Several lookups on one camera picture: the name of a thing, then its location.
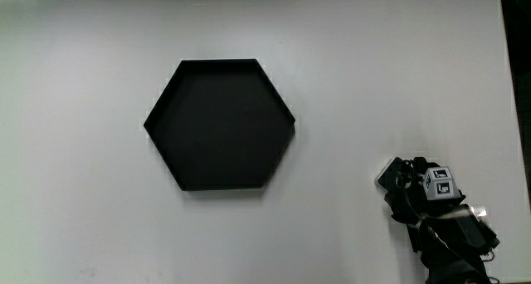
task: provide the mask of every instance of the white table surface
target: white table surface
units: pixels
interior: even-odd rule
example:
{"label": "white table surface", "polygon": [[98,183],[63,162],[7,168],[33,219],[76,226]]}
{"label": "white table surface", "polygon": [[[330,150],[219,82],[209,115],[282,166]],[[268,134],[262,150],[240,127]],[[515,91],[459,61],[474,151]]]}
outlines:
{"label": "white table surface", "polygon": [[[422,283],[374,178],[449,165],[531,280],[499,0],[0,0],[1,283]],[[263,194],[181,192],[141,124],[180,59],[258,58],[296,137]]]}

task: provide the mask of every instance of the black hexagonal tray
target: black hexagonal tray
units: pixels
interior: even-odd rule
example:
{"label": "black hexagonal tray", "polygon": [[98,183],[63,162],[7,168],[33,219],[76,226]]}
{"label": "black hexagonal tray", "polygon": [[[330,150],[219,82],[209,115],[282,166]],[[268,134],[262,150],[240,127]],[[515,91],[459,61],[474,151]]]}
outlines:
{"label": "black hexagonal tray", "polygon": [[256,189],[295,118],[257,60],[182,61],[144,128],[182,190]]}

